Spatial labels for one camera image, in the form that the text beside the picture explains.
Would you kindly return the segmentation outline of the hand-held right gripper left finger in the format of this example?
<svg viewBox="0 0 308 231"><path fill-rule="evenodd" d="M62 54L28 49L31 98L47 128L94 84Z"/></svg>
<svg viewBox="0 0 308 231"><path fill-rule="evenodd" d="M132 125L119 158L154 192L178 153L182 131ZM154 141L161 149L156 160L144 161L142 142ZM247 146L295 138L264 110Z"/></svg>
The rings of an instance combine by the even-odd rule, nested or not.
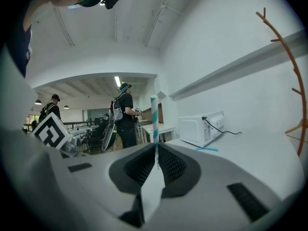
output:
<svg viewBox="0 0 308 231"><path fill-rule="evenodd" d="M57 149L46 147L22 131L4 132L4 172L19 199L44 227L54 231L156 231L155 223L144 223L141 187L132 182L128 203L123 201L109 177L93 179L92 164L63 159ZM127 207L112 213L108 206Z"/></svg>

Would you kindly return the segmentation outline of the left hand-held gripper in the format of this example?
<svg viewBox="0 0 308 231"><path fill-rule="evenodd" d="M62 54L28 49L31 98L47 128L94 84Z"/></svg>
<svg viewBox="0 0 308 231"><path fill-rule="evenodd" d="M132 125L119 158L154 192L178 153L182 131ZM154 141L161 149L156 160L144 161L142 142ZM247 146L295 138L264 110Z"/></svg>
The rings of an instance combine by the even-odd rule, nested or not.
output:
<svg viewBox="0 0 308 231"><path fill-rule="evenodd" d="M64 157L75 157L79 153L76 137L54 113L50 113L36 127L32 135L45 146L56 148Z"/></svg>

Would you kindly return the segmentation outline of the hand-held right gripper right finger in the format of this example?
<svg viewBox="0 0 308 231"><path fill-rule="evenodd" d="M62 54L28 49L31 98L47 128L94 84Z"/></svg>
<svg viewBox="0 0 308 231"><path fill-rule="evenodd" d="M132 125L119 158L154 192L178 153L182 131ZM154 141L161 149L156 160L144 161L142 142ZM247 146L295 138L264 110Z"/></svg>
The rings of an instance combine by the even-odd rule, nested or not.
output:
<svg viewBox="0 0 308 231"><path fill-rule="evenodd" d="M212 154L160 144L165 178L157 231L240 231L281 203L268 186Z"/></svg>

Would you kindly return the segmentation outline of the teal striped paper straw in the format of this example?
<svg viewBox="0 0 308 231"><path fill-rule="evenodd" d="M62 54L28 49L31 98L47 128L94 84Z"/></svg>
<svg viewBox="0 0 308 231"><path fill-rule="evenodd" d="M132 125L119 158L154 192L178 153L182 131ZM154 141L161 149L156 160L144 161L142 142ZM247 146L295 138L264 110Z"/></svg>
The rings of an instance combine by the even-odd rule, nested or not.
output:
<svg viewBox="0 0 308 231"><path fill-rule="evenodd" d="M153 135L155 153L153 156L154 166L149 177L141 188L141 200L144 221L148 222L160 205L162 189L165 187L163 172L158 163L158 96L151 95L151 113L153 123Z"/></svg>

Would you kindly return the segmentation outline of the white microwave oven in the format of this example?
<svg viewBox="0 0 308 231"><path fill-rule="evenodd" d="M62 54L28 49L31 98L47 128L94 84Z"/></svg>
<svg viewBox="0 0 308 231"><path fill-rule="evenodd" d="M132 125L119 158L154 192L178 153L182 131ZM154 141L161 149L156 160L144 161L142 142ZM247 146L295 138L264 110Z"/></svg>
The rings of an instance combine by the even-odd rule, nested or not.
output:
<svg viewBox="0 0 308 231"><path fill-rule="evenodd" d="M178 125L182 141L203 148L225 131L225 116L223 111L207 115L182 116L179 117Z"/></svg>

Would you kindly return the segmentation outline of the small white desk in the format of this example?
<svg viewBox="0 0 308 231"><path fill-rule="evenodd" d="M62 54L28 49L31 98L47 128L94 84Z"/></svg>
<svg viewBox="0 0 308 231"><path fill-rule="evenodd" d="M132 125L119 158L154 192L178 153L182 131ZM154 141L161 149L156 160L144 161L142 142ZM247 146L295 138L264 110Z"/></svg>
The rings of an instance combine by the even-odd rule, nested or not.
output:
<svg viewBox="0 0 308 231"><path fill-rule="evenodd" d="M153 142L153 125L143 125L140 126L141 129L141 141L142 143L147 143L147 135L149 135L150 142ZM171 141L175 139L175 133L174 133L175 127L166 125L166 124L159 124L158 125L158 135L159 137L162 137L161 141L163 141L163 138L165 138L165 141Z"/></svg>

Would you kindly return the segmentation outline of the person's dark shirt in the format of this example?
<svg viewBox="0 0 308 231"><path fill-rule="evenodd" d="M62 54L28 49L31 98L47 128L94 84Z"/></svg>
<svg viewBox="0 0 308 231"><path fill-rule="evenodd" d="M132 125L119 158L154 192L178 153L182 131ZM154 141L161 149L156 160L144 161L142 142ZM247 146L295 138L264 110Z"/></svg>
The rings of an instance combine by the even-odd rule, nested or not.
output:
<svg viewBox="0 0 308 231"><path fill-rule="evenodd" d="M32 54L31 39L31 28L25 31L21 23L15 25L6 41L9 53L23 77L26 77L26 67Z"/></svg>

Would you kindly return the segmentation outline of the wooden clothes hanger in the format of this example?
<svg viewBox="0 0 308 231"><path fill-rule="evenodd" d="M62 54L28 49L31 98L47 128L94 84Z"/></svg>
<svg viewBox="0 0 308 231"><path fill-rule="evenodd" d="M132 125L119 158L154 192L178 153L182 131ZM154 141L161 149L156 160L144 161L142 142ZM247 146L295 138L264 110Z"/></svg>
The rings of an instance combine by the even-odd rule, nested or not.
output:
<svg viewBox="0 0 308 231"><path fill-rule="evenodd" d="M295 127L287 130L285 132L287 138L289 139L289 141L295 145L298 145L301 141L301 136L302 136L302 129L303 129L303 123L304 120L302 119L298 125L296 125ZM305 137L304 137L304 144L308 144L308 119L306 120L305 123Z"/></svg>

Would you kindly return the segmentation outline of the orange coat rack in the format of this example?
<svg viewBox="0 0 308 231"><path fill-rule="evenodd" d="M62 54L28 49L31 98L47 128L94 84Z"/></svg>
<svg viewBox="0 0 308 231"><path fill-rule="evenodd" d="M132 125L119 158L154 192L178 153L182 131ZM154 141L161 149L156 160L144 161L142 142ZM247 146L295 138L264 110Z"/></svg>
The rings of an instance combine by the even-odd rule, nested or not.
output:
<svg viewBox="0 0 308 231"><path fill-rule="evenodd" d="M305 137L305 123L306 120L308 119L308 115L307 115L307 111L308 111L308 107L307 107L307 100L306 100L306 93L305 93L305 88L304 88L304 83L303 83L303 79L301 77L301 73L300 70L298 68L297 62L295 60L294 55L292 54L292 51L290 49L290 47L288 46L288 44L286 43L286 41L283 39L283 37L280 35L280 33L277 31L277 29L268 21L268 19L266 18L266 7L263 8L263 14L261 14L260 12L256 12L256 15L262 20L262 22L264 24L266 24L275 34L276 38L275 39L271 39L271 42L279 42L282 44L284 50L286 51L292 65L293 65L293 71L297 77L297 81L299 84L299 90L292 88L292 91L299 94L301 96L301 102L302 102L302 116L303 116L303 129L302 129L302 136L301 136L301 141L299 143L298 146L298 150L297 150L297 155L298 157L300 157L301 153L302 153L302 149L304 146L304 137Z"/></svg>

